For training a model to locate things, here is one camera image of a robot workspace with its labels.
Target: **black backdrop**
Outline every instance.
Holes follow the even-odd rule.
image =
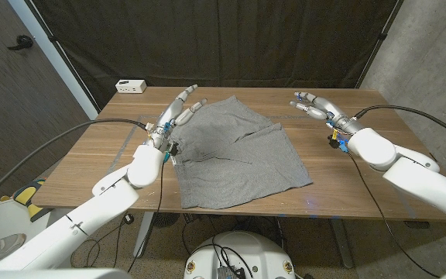
[[[102,109],[152,86],[353,88],[396,0],[34,0]]]

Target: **wooden table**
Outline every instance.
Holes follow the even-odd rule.
[[[99,119],[125,118],[155,122],[157,116],[184,88],[147,88],[143,94],[116,94]],[[289,106],[295,91],[309,91],[328,98],[349,115],[370,106],[386,104],[376,90],[294,89],[294,88],[198,88],[187,107],[202,98],[208,104],[235,95],[255,112],[281,122],[314,183],[260,198],[244,205],[221,210],[180,207],[180,189],[169,161],[164,170],[161,212],[191,212],[236,215],[278,215],[321,218],[380,219],[374,202],[355,169],[340,150],[328,145],[331,134],[324,122],[309,119]],[[368,112],[360,122],[393,143],[429,154],[421,141],[392,110]],[[33,197],[33,203],[51,208],[73,208],[91,198],[91,189],[108,172],[132,161],[136,147],[146,132],[127,123],[101,123],[87,129],[63,158],[46,183]],[[388,219],[446,220],[446,215],[423,202],[400,194],[358,158],[366,183]],[[132,206],[155,211],[160,198],[160,178],[138,190],[140,199]]]

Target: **wire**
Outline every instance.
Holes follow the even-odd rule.
[[[87,242],[89,242],[89,241],[94,241],[95,242],[95,244],[92,246],[93,248],[96,246],[96,245],[98,245],[98,255],[96,256],[96,259],[97,259],[97,257],[99,256],[99,253],[101,252],[101,245],[99,244],[99,242],[96,240],[96,239],[87,239],[87,240],[85,240],[81,245],[84,245],[84,243],[87,243]],[[86,261],[86,263],[85,263],[85,265],[83,266],[83,267],[77,267],[77,266],[75,266],[74,265],[74,254],[75,254],[75,252],[77,252],[76,250],[71,254],[71,256],[70,256],[70,265],[73,267],[73,268],[86,268],[86,267],[92,267],[92,264],[91,265],[89,265],[89,256],[87,256],[87,261]]]
[[[409,258],[410,261],[412,261],[414,264],[417,265],[417,267],[419,267],[422,271],[426,272],[427,274],[435,277],[435,278],[440,278],[438,275],[431,273],[430,271],[426,270],[424,267],[422,267],[420,264],[418,264],[411,256],[409,256],[409,254],[402,248],[402,246],[399,244],[399,242],[396,240],[395,236],[393,235],[392,229],[390,228],[390,226],[388,225],[388,222],[386,221],[385,215],[383,214],[381,208],[378,205],[378,202],[376,201],[374,195],[372,195],[371,190],[369,190],[368,185],[366,184],[364,177],[362,176],[361,170],[359,170],[359,166],[357,165],[357,162],[355,162],[354,157],[352,156],[352,154],[347,153],[350,158],[352,159],[352,162],[354,162],[355,168],[357,168],[357,172],[359,173],[359,176],[362,179],[362,183],[364,184],[365,188],[368,190],[369,195],[371,196],[372,200],[375,202],[376,207],[379,210],[379,214],[381,214],[381,217],[383,218],[383,221],[385,222],[386,228],[388,229],[388,231],[390,232],[390,235],[392,236],[393,241],[395,241],[395,244],[399,247],[399,249],[407,256],[407,258]]]
[[[407,107],[403,107],[403,106],[399,106],[399,105],[374,105],[374,106],[370,106],[368,108],[364,108],[362,111],[357,112],[354,117],[356,117],[357,119],[360,119],[364,114],[366,114],[368,111],[373,110],[373,109],[399,109],[399,110],[403,110],[406,112],[412,112],[412,113],[416,113],[418,115],[422,115],[428,119],[433,120],[434,122],[436,122],[437,124],[439,124],[440,126],[444,127],[446,129],[446,123],[441,121],[440,119],[427,114],[426,112],[422,112],[422,111],[418,111],[414,108],[407,108]]]
[[[278,225],[278,230],[280,231],[280,238],[282,240],[282,249],[285,250],[285,237],[283,236],[283,230],[282,226],[280,226],[280,221],[278,220],[278,217],[275,216],[276,224]]]
[[[156,214],[160,213],[161,200],[163,199],[163,170],[164,170],[164,161],[163,161],[163,164],[161,165],[160,203],[158,204],[158,209],[156,210]],[[147,238],[147,234],[144,236],[144,239],[140,243],[140,246],[137,249],[136,256],[133,257],[132,264],[130,264],[130,267],[129,267],[129,270],[127,271],[127,273],[130,273],[130,271],[132,270],[133,265],[136,263],[137,256],[139,255],[140,250],[142,249],[142,246],[144,245],[144,242],[146,241],[146,238]]]
[[[97,124],[97,123],[103,123],[103,122],[127,122],[131,124],[135,124],[139,126],[142,129],[146,129],[146,125],[142,124],[141,122],[137,122],[130,119],[99,119],[99,120],[91,120],[88,122],[84,122],[80,125],[75,126],[74,128],[71,128],[67,130],[66,132],[61,133],[58,136],[55,136],[54,138],[50,139],[47,143],[44,143],[42,146],[39,146],[37,149],[35,149],[33,152],[31,152],[29,155],[27,155],[25,158],[23,158],[18,164],[16,164],[8,173],[6,173],[1,179],[0,179],[0,187],[1,185],[9,178],[11,177],[24,163],[26,163],[30,158],[32,158],[34,155],[36,155],[38,152],[43,150],[44,148],[48,147],[51,143],[54,143],[55,141],[61,139],[62,137],[66,136],[69,133],[72,133],[76,129],[82,128],[84,126],[89,126],[91,124]]]
[[[245,260],[240,256],[240,254],[238,254],[235,250],[233,250],[233,249],[230,248],[230,247],[222,247],[222,248],[221,248],[221,251],[226,250],[226,249],[232,251],[235,255],[237,255],[237,257],[244,263],[245,267],[247,267],[247,270],[249,271],[249,274],[251,275],[251,278],[254,278],[254,277],[252,276],[252,272],[251,272],[251,269],[249,268],[249,265],[247,265],[247,263],[246,263]],[[228,268],[230,268],[230,270],[235,274],[235,276],[238,277],[237,273],[236,273],[236,272],[233,270],[233,268],[230,266],[230,261],[228,260],[228,255],[227,255],[226,259],[223,258],[223,261],[228,265]]]
[[[118,225],[118,236],[116,237],[116,251],[115,251],[115,262],[113,263],[113,268],[116,267],[116,260],[118,259],[118,243],[120,242],[120,233],[122,232],[122,224],[123,219],[125,216],[120,220],[120,225]]]
[[[213,227],[214,233],[218,233],[218,231],[216,230],[216,227],[214,227],[213,220],[211,219],[211,216],[208,215],[208,218],[209,218],[209,222],[211,222],[211,226]],[[216,253],[216,257],[218,257],[218,261],[220,262],[220,267],[222,267],[223,263],[221,263],[221,259],[220,259],[220,256],[218,255],[218,251],[216,251],[216,246],[214,246],[214,237],[215,236],[213,236],[213,238],[211,238],[211,243],[213,244],[213,248],[214,248],[214,252]]]
[[[182,243],[184,244],[185,250],[187,251],[187,254],[190,255],[189,248],[187,247],[187,244],[185,243],[185,228],[187,227],[187,224],[185,223],[184,228],[182,229]]]
[[[213,227],[214,233],[218,233],[218,231],[216,230],[216,227],[214,226],[213,220],[211,219],[211,216],[208,215],[209,218],[209,222],[211,222],[211,226]]]
[[[106,236],[109,236],[110,234],[112,234],[116,229],[120,229],[120,228],[125,224],[125,223],[123,222],[123,220],[124,220],[124,219],[122,218],[122,219],[120,220],[120,225],[116,226],[114,229],[112,229],[111,231],[109,231],[108,233],[106,233],[105,235],[103,235],[99,240],[96,240],[96,239],[87,239],[87,240],[85,240],[81,245],[83,245],[84,243],[89,242],[89,241],[94,241],[94,242],[95,242],[95,244],[89,249],[89,253],[87,254],[87,259],[85,260],[86,264],[85,264],[83,267],[75,267],[75,266],[74,266],[74,263],[73,263],[73,256],[74,256],[74,254],[75,254],[75,251],[74,251],[74,252],[72,253],[71,257],[70,257],[70,264],[71,264],[71,266],[74,267],[74,268],[94,267],[94,264],[95,264],[96,260],[98,259],[99,254],[100,254],[100,252],[101,252],[101,245],[99,244],[99,242],[100,242],[101,240],[103,240]],[[116,243],[117,243],[116,249],[117,249],[117,252],[118,252],[118,240],[116,241]],[[98,246],[98,253],[96,254],[96,257],[94,258],[94,261],[92,261],[92,263],[89,264],[89,259],[90,259],[90,257],[91,257],[92,250],[94,249],[94,247],[96,247],[96,245]]]

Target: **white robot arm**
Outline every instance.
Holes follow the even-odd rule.
[[[136,188],[152,184],[171,151],[172,129],[187,123],[206,99],[182,112],[187,96],[197,88],[180,93],[148,131],[149,138],[134,153],[133,161],[102,178],[92,189],[89,201],[43,230],[20,249],[0,261],[0,270],[54,268],[72,254],[93,232],[132,206],[139,195]]]
[[[296,92],[306,104],[290,102],[314,119],[352,135],[348,148],[360,156],[373,170],[384,172],[383,178],[393,187],[420,199],[446,214],[446,177],[439,174],[438,164],[428,156],[394,145],[357,119],[349,118],[336,105],[311,93]]]

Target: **gray t-shirt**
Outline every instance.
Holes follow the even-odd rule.
[[[235,96],[201,108],[171,139],[182,208],[228,208],[312,183],[281,124]]]

